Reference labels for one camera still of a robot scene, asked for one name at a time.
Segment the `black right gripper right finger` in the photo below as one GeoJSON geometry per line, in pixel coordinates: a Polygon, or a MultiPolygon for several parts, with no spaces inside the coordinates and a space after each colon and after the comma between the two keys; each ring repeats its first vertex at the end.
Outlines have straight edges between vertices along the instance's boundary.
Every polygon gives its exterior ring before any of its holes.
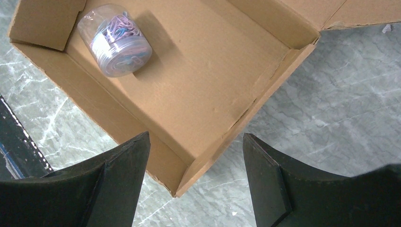
{"type": "Polygon", "coordinates": [[[259,227],[398,227],[401,166],[353,177],[307,165],[253,134],[243,136],[244,163],[259,227]]]}

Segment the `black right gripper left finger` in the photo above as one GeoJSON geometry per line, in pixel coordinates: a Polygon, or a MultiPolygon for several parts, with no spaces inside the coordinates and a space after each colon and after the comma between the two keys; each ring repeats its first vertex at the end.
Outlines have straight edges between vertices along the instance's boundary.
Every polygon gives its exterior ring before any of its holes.
{"type": "Polygon", "coordinates": [[[85,161],[0,183],[3,227],[130,227],[150,154],[143,132],[85,161]]]}

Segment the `clear plastic jar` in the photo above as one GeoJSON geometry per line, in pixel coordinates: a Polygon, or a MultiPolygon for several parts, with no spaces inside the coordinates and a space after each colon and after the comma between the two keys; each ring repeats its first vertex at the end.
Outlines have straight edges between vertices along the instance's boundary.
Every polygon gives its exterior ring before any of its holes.
{"type": "Polygon", "coordinates": [[[104,4],[92,9],[78,22],[77,28],[107,77],[134,73],[152,55],[151,45],[123,6],[104,4]]]}

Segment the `brown cardboard box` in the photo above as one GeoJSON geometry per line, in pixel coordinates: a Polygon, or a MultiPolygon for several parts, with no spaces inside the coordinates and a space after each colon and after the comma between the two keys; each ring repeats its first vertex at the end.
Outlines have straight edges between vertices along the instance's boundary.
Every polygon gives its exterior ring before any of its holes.
{"type": "Polygon", "coordinates": [[[147,171],[182,196],[324,30],[400,22],[398,0],[118,0],[153,54],[108,78],[78,34],[105,0],[21,0],[11,43],[117,143],[149,131],[147,171]]]}

